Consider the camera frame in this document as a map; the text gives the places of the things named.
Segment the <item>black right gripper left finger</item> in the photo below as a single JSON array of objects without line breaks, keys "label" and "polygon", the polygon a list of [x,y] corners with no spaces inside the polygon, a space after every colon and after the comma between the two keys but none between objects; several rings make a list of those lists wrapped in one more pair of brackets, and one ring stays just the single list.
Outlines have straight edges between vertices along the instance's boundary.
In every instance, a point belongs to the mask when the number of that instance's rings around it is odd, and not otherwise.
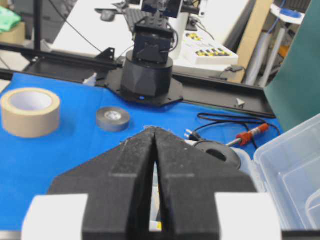
[{"label": "black right gripper left finger", "polygon": [[149,230],[156,129],[54,178],[47,194],[87,194],[84,240],[137,240]]}]

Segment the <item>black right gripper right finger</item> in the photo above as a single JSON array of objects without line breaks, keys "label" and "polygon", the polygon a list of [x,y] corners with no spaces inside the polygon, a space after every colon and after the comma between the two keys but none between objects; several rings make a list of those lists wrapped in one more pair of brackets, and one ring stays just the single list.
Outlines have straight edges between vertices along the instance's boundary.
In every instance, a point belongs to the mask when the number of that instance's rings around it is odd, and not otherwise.
[{"label": "black right gripper right finger", "polygon": [[217,240],[215,193],[255,193],[250,176],[162,128],[154,133],[162,232],[171,240]]}]

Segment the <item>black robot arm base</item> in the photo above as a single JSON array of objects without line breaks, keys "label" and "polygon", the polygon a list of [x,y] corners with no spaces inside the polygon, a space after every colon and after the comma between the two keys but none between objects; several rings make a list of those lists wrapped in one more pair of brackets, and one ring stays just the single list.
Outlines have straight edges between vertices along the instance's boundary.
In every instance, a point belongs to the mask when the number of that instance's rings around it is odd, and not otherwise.
[{"label": "black robot arm base", "polygon": [[121,68],[108,73],[105,87],[123,100],[148,106],[183,101],[183,85],[173,78],[169,53],[176,31],[159,14],[146,16],[134,26],[134,47]]}]

